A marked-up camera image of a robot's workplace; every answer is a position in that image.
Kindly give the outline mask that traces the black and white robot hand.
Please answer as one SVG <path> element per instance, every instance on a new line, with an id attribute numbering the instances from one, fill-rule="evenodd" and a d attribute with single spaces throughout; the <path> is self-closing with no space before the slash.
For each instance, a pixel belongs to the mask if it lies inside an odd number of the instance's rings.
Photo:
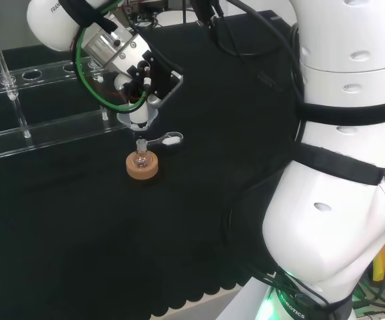
<path id="1" fill-rule="evenodd" d="M 132 113 L 121 113 L 117 119 L 133 131 L 146 131 L 157 118 L 159 109 L 183 84 L 183 76 L 163 65 L 162 59 L 140 35 L 134 35 L 109 63 L 111 71 L 118 73 L 115 89 L 121 93 L 129 107 L 139 101 L 143 85 L 151 87 L 142 107 Z"/>

